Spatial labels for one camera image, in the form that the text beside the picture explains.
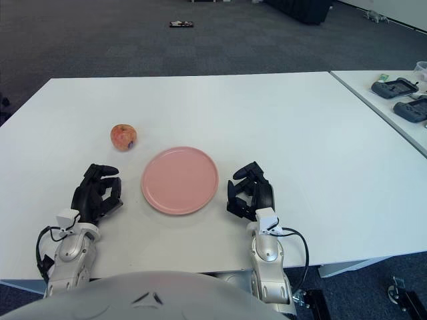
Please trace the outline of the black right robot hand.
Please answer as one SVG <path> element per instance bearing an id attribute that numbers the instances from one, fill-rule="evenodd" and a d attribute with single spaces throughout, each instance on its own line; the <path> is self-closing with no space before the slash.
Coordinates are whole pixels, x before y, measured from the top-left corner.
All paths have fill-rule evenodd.
<path id="1" fill-rule="evenodd" d="M 283 237 L 280 220 L 275 212 L 274 191 L 264 172 L 254 161 L 233 174 L 239 181 L 228 181 L 228 212 L 250 221 L 247 232 L 256 235 Z"/>

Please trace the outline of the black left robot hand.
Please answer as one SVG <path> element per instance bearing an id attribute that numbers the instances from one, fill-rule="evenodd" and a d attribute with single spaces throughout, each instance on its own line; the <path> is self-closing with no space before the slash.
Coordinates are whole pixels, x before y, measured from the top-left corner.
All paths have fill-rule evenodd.
<path id="1" fill-rule="evenodd" d="M 83 175 L 83 181 L 76 188 L 71 209 L 77 211 L 71 218 L 70 230 L 77 222 L 91 223 L 99 221 L 123 205 L 121 200 L 121 179 L 119 170 L 108 165 L 91 164 Z"/>

